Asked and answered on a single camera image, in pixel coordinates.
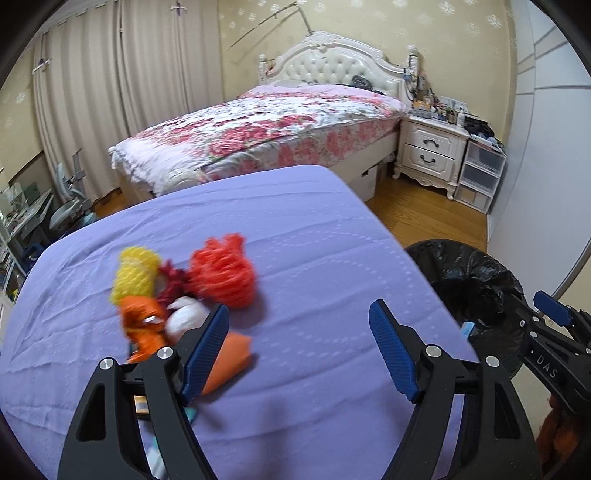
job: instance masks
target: purple sheet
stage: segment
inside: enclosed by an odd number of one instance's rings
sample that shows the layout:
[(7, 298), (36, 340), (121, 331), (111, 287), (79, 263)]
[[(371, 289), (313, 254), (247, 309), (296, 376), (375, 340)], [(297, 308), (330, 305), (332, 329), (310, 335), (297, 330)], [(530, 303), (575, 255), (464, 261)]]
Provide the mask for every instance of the purple sheet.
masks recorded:
[[(397, 393), (368, 324), (383, 298), (401, 323), (458, 358), (469, 344), (398, 242), (329, 170), (302, 166), (169, 194), (52, 245), (22, 289), (0, 356), (0, 408), (42, 472), (57, 476), (74, 409), (97, 362), (126, 360), (108, 295), (119, 252), (156, 250), (186, 267), (210, 236), (241, 232), (255, 305), (231, 313), (255, 368), (199, 404), (195, 432), (220, 480), (374, 480), (412, 405)], [(439, 464), (453, 453), (461, 399)]]

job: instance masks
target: curtain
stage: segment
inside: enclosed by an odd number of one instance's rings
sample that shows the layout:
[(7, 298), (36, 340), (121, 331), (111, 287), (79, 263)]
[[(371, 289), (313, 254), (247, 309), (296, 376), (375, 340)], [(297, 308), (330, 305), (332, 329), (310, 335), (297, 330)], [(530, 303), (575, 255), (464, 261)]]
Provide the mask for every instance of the curtain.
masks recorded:
[(181, 0), (180, 54), (189, 111), (223, 102), (217, 2)]
[(173, 0), (121, 0), (121, 83), (131, 134), (189, 112)]
[(221, 103), (217, 2), (121, 1), (119, 65), (132, 134)]
[(107, 150), (129, 136), (119, 94), (116, 48), (118, 2), (90, 7), (51, 28), (35, 45), (35, 111), (46, 158), (53, 171), (82, 148), (84, 184), (94, 201), (117, 188)]

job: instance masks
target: yellow toy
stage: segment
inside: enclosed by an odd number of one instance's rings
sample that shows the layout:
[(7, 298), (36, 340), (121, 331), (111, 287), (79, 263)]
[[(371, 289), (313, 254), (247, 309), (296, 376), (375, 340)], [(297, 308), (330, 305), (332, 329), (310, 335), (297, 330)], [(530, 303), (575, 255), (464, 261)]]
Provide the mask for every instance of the yellow toy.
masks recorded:
[(119, 255), (119, 270), (111, 291), (111, 303), (119, 306), (128, 296), (153, 297), (160, 257), (144, 247), (129, 247)]

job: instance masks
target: tufted headboard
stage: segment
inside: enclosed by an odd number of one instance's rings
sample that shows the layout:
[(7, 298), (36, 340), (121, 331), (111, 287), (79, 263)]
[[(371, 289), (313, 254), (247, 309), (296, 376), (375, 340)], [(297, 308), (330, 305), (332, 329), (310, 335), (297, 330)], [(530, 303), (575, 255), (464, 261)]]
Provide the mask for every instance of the tufted headboard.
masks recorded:
[[(417, 49), (408, 46), (410, 54)], [(405, 69), (391, 64), (384, 52), (351, 38), (316, 31), (275, 59), (272, 68), (266, 55), (259, 57), (259, 81), (273, 85), (283, 80), (343, 83), (349, 85), (354, 75), (368, 79), (376, 90), (396, 97), (410, 106), (405, 91)]]

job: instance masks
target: chair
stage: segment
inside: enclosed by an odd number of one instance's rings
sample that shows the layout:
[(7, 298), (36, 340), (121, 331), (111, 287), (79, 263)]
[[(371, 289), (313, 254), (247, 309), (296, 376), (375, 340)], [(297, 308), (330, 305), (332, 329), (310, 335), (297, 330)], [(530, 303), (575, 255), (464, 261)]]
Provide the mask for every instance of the chair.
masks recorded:
[(54, 180), (57, 190), (65, 200), (52, 216), (49, 228), (52, 231), (62, 231), (64, 229), (71, 233), (86, 225), (97, 221), (98, 217), (90, 211), (92, 202), (86, 197), (82, 179), (86, 176), (84, 170), (80, 169), (80, 150), (74, 154), (74, 176), (68, 178), (64, 164), (60, 163), (54, 174)]

